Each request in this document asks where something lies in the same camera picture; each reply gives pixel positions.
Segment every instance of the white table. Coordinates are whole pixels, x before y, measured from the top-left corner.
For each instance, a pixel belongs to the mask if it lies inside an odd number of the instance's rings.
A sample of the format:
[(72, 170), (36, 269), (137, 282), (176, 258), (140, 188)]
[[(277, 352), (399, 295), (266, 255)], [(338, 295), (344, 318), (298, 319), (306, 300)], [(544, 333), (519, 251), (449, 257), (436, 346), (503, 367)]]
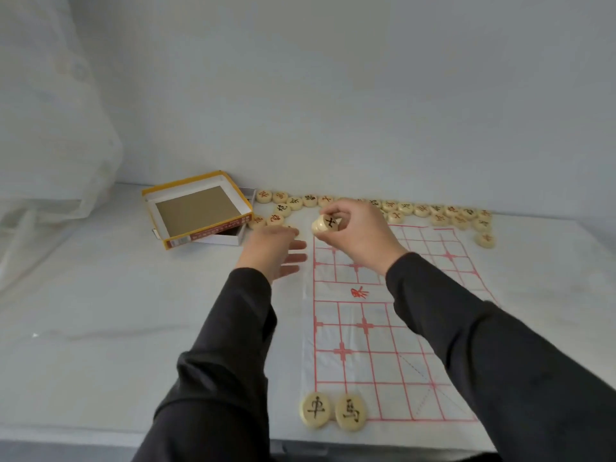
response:
[[(149, 428), (241, 248), (165, 251), (140, 190), (117, 185), (0, 298), (0, 439), (136, 446)], [(303, 209), (289, 223), (308, 235), (316, 213)], [(495, 233), (494, 250), (466, 246), (505, 310), (616, 386), (614, 258), (573, 221), (497, 216)], [(273, 290), (270, 434), (337, 442), (335, 431), (309, 431), (297, 416), (302, 284), (295, 275)]]

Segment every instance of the white curtain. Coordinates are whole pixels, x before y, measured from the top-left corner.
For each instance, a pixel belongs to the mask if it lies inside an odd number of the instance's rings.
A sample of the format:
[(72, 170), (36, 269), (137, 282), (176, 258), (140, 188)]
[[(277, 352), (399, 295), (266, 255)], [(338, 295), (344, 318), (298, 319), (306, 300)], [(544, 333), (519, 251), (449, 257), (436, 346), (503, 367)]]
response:
[(0, 291), (104, 201), (122, 155), (67, 0), (0, 0)]

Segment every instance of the right hand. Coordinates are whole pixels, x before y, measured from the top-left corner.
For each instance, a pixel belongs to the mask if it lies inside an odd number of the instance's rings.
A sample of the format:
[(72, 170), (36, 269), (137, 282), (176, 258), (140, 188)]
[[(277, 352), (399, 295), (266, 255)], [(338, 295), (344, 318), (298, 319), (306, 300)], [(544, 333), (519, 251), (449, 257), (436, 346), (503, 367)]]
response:
[(396, 240), (381, 211), (369, 202), (340, 199), (321, 209), (321, 214), (342, 221), (337, 232), (315, 236), (380, 275), (387, 274), (391, 265), (408, 252)]

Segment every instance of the stack of chess pieces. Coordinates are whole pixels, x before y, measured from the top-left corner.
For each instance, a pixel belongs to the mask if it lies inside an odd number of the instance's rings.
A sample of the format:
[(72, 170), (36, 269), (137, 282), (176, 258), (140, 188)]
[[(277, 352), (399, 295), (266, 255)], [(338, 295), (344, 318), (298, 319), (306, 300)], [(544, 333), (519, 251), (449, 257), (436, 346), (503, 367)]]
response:
[[(250, 221), (250, 228), (257, 228), (261, 225), (290, 225), (285, 224), (285, 219), (294, 210), (303, 207), (313, 208), (317, 205), (324, 208), (328, 204), (339, 198), (328, 194), (317, 196), (316, 194), (305, 194), (304, 196), (289, 196), (286, 192), (272, 192), (270, 190), (258, 190), (256, 200), (266, 204), (274, 202), (273, 213), (269, 217), (257, 216)], [(445, 206), (444, 204), (425, 204), (406, 201), (392, 200), (365, 200), (359, 198), (358, 201), (367, 201), (381, 210), (383, 218), (389, 224), (402, 225), (407, 216), (429, 217), (430, 223), (436, 227), (447, 227), (453, 225), (460, 230), (467, 230), (472, 227), (477, 233), (474, 236), (475, 242), (482, 248), (494, 248), (496, 238), (492, 234), (492, 212), (487, 209), (461, 208), (459, 206)], [(312, 224), (312, 232), (326, 230), (323, 224), (327, 224), (323, 217), (319, 217)], [(327, 230), (337, 230), (338, 225), (329, 223)]]

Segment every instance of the white wall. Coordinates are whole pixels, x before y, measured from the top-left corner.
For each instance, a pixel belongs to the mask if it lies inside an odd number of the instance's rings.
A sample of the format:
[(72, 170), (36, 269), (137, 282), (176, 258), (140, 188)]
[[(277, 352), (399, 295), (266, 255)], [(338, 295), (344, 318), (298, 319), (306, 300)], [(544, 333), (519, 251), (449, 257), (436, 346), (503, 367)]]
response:
[(616, 0), (71, 1), (125, 182), (616, 209)]

